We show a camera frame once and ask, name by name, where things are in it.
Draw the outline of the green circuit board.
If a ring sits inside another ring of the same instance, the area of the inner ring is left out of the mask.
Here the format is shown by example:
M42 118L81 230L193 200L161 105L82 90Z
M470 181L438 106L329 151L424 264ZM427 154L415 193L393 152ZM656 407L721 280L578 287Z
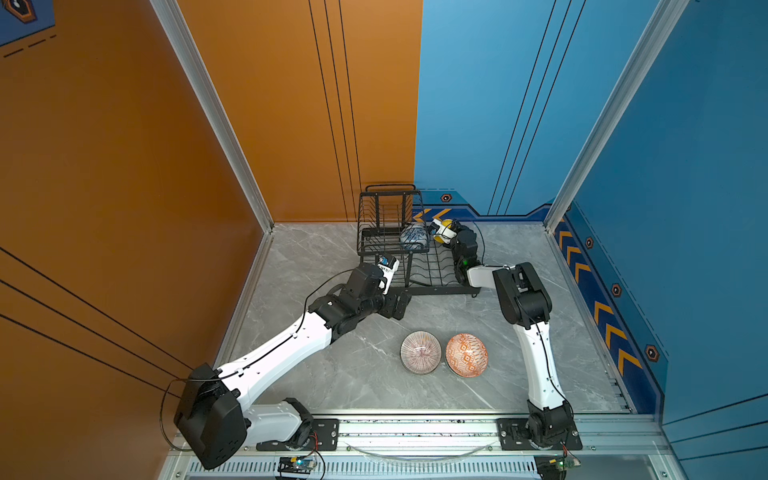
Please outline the green circuit board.
M582 465L575 457L535 457L534 460L542 480L566 480L569 471Z
M277 464L279 479L308 479L317 469L314 456L280 457Z

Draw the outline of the right aluminium corner post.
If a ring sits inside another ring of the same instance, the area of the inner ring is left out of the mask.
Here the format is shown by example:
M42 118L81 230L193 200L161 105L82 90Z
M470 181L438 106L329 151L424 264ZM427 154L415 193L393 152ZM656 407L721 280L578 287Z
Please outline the right aluminium corner post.
M688 0L662 0L657 4L555 197L543 222L547 233L552 234L563 220L688 5Z

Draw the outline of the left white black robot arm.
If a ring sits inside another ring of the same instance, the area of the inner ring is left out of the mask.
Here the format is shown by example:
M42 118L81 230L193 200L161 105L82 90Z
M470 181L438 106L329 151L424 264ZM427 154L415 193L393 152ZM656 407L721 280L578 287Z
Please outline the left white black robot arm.
M256 401L283 375L368 316L401 317L407 303L390 290L398 268L398 260L386 255L356 266L346 283L321 297L309 295L301 317L259 348L217 368L202 364L183 379L173 422L205 469L221 466L246 445L313 447L314 418L301 402Z

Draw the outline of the orange patterned bowl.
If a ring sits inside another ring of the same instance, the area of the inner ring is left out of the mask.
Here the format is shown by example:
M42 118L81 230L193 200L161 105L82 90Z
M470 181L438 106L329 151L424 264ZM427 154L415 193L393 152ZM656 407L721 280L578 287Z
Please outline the orange patterned bowl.
M481 376L489 363L486 346L477 336L469 333L459 333L448 341L445 358L450 369L463 378Z

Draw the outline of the left green circuit board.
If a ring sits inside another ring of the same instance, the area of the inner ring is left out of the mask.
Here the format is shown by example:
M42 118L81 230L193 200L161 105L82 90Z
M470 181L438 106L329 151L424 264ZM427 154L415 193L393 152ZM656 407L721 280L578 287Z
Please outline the left green circuit board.
M317 469L314 456L280 457L277 464L279 479L308 479Z

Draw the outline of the aluminium front rail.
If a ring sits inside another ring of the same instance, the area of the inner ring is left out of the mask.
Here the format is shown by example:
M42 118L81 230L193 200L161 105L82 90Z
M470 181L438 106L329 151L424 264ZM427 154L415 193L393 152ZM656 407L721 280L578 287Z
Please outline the aluminium front rail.
M263 452L242 447L207 470L190 451L171 452L163 479L279 479L280 457L314 456L308 479L541 479L535 457L575 457L580 468L567 479L683 479L686 474L661 428L649 415L579 414L584 448L568 451L503 451L499 412L338 411L316 419L339 420L335 451Z

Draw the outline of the aluminium corner post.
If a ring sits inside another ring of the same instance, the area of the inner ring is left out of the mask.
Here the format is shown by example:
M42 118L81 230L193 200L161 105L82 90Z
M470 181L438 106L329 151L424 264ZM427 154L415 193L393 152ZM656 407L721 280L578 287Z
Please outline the aluminium corner post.
M157 19L261 229L274 220L177 1L150 0Z
M547 233L552 234L563 220L688 5L688 0L662 0L657 4L555 197L543 222Z

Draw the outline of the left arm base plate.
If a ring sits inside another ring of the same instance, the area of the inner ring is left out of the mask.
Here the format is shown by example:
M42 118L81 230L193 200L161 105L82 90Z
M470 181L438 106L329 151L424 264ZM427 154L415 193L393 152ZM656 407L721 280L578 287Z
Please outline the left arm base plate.
M321 453L335 451L338 446L339 420L333 418L314 419L311 423L303 422L298 431L287 441L267 441L256 445L257 451L288 452L312 451Z

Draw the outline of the blue white floral bowl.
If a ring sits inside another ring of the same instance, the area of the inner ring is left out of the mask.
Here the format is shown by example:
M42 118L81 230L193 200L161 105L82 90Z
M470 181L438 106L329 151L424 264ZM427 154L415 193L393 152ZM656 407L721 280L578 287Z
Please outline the blue white floral bowl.
M399 244L406 251L419 251L428 247L428 235L423 224L414 223L405 227L400 236Z

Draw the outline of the pink striped bowl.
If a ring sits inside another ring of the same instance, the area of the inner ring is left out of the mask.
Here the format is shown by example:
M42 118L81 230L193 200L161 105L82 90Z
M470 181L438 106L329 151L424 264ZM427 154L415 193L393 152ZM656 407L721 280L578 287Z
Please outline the pink striped bowl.
M426 331L415 331L403 340L400 357L404 367L411 373L430 374L441 362L441 344L433 334Z

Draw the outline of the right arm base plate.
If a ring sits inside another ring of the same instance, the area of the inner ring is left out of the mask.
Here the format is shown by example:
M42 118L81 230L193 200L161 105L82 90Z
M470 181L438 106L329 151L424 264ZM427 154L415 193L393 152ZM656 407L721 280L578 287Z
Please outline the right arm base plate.
M580 451L584 448L580 432L574 422L571 422L563 432L552 434L547 440L540 442L533 440L527 423L527 418L507 417L496 420L497 435L503 451L555 451L563 447L568 451Z

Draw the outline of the left aluminium corner post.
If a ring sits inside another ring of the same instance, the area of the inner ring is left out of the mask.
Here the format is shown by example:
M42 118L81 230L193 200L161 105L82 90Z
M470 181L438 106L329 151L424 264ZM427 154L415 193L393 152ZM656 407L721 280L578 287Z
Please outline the left aluminium corner post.
M261 229L274 220L177 1L150 0L157 19Z

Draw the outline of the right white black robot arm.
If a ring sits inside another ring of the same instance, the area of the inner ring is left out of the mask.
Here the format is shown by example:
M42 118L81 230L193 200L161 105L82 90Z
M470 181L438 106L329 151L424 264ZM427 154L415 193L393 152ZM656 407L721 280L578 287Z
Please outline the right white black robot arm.
M552 301L529 262L512 266L483 264L477 255L477 234L456 220L435 220L434 237L451 252L458 282L497 294L504 319L520 344L528 380L529 441L540 449L566 448L578 439L573 408L557 376L550 341Z

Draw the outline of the right green circuit board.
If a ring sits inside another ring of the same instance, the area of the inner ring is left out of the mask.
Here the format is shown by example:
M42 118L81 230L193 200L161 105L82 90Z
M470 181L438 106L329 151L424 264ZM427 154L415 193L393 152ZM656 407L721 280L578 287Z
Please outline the right green circuit board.
M542 480L566 480L569 471L582 465L575 457L535 457L534 460Z

